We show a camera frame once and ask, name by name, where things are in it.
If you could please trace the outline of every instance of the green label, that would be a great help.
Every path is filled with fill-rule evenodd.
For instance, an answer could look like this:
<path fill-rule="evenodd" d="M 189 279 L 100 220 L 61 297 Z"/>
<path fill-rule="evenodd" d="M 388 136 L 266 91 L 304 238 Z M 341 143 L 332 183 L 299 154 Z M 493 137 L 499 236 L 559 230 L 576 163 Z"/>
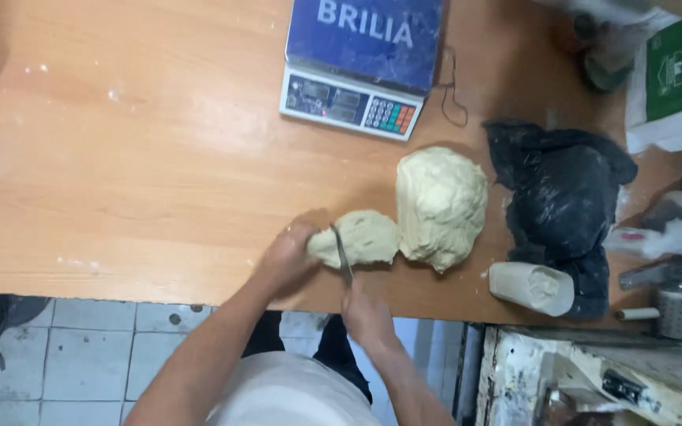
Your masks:
<path fill-rule="evenodd" d="M 646 44 L 646 120 L 682 111 L 682 21 Z"/>

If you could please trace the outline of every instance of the white shirt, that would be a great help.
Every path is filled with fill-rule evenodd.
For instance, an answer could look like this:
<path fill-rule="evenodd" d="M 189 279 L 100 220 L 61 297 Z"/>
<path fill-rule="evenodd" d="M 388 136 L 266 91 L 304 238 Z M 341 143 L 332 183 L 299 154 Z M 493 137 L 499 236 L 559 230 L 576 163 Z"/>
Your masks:
<path fill-rule="evenodd" d="M 304 355 L 270 352 L 244 358 L 207 426 L 380 426 L 365 395 Z"/>

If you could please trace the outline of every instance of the white plastic container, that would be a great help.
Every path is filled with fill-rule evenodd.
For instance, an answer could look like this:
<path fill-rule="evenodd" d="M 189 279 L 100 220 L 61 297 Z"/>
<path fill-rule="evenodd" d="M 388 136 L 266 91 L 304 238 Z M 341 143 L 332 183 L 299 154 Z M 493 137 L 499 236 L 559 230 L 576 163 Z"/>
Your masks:
<path fill-rule="evenodd" d="M 546 315 L 558 317 L 573 305 L 573 279 L 551 267 L 499 262 L 488 269 L 491 294 Z"/>

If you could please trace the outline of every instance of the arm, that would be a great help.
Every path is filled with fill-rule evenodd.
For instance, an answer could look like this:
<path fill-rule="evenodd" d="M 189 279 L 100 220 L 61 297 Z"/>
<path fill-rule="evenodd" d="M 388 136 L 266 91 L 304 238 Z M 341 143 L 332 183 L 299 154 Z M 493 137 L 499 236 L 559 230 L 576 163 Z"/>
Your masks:
<path fill-rule="evenodd" d="M 300 217 L 275 239 L 246 284 L 178 346 L 125 426 L 204 424 L 264 310 L 317 265 L 305 254 L 316 230 Z"/>
<path fill-rule="evenodd" d="M 388 305 L 365 294 L 355 280 L 342 301 L 342 314 L 348 334 L 362 346 L 384 379 L 401 426 L 456 426 L 449 412 L 420 378 L 394 333 Z"/>

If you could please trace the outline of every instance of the large dough mass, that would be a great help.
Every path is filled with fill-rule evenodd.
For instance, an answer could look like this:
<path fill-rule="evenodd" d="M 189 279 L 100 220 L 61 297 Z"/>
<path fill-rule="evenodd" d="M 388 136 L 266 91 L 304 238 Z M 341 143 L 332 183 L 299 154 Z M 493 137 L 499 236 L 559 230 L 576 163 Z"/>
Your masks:
<path fill-rule="evenodd" d="M 404 256 L 441 273 L 465 260 L 486 219 L 488 188 L 480 166 L 436 146 L 404 157 L 396 173 Z"/>
<path fill-rule="evenodd" d="M 347 213 L 336 221 L 344 252 L 350 265 L 374 262 L 392 263 L 399 251 L 399 227 L 388 216 L 374 210 Z M 325 265 L 341 267 L 336 234 L 332 229 L 311 237 L 307 252 L 323 260 Z"/>

